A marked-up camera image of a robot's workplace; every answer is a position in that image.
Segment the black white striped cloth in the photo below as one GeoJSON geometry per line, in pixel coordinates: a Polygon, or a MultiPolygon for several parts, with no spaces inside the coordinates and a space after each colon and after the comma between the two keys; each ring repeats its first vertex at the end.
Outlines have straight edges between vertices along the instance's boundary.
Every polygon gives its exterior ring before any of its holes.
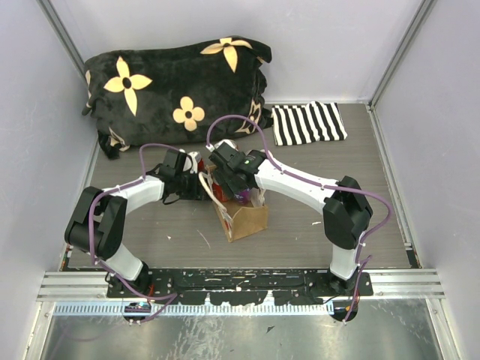
{"type": "Polygon", "coordinates": [[[276,146],[344,141],[348,137],[337,103],[275,105],[271,112],[276,146]]]}

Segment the burlap watermelon canvas bag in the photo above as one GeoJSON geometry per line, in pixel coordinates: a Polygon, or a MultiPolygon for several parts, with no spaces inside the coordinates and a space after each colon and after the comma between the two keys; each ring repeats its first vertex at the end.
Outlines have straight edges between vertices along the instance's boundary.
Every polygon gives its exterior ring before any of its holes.
{"type": "Polygon", "coordinates": [[[269,219],[269,207],[265,201],[266,190],[251,190],[250,202],[247,205],[241,205],[234,199],[220,202],[212,191],[214,168],[215,166],[207,166],[206,174],[199,175],[199,180],[213,202],[227,241],[232,243],[266,230],[269,219]]]}

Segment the purple fanta can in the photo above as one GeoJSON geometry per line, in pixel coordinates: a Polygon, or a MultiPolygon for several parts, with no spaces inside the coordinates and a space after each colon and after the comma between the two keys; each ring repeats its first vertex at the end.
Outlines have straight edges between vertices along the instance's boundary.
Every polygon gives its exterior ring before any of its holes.
{"type": "Polygon", "coordinates": [[[233,199],[237,203],[243,206],[246,206],[251,201],[251,189],[246,188],[244,190],[239,191],[238,193],[235,193],[233,199]]]}

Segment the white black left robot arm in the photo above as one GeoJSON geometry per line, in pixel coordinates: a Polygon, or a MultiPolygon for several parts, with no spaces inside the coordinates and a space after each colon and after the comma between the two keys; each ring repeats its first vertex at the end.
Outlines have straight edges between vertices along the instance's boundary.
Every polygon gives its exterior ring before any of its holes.
{"type": "Polygon", "coordinates": [[[137,180],[111,188],[85,188],[64,232],[65,242],[109,270],[111,287],[120,285],[133,297],[154,295],[149,267],[123,244],[125,219],[131,212],[161,201],[207,199],[199,174],[205,172],[198,151],[169,149],[163,162],[137,180]]]}

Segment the black floral plush blanket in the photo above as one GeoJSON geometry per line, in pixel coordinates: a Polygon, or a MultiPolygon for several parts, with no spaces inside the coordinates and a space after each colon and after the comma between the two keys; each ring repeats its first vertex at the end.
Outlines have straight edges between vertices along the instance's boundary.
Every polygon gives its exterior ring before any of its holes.
{"type": "Polygon", "coordinates": [[[210,125],[214,141],[270,128],[267,80],[261,66],[270,46],[238,35],[171,49],[122,49],[85,62],[88,100],[82,110],[95,120],[97,139],[110,160],[147,143],[202,143],[210,125]]]}

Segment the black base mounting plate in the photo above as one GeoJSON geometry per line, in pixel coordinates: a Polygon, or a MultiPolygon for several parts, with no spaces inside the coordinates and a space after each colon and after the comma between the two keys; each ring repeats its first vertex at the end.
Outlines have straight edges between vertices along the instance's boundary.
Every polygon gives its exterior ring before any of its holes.
{"type": "Polygon", "coordinates": [[[335,296],[347,299],[356,290],[360,296],[374,294],[368,273],[354,273],[352,280],[335,280],[325,269],[245,268],[153,268],[131,286],[145,296],[175,295],[182,305],[260,305],[269,296],[274,305],[321,305],[335,296]]]}

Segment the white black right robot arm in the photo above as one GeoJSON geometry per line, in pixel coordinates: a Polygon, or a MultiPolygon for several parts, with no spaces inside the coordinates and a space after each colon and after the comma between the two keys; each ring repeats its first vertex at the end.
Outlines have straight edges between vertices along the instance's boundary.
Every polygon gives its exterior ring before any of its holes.
{"type": "Polygon", "coordinates": [[[373,215],[354,178],[320,178],[278,162],[270,151],[239,151],[228,140],[206,148],[215,165],[213,177],[227,196],[254,188],[273,191],[320,213],[325,236],[332,243],[328,285],[339,296],[353,291],[360,243],[373,215]]]}

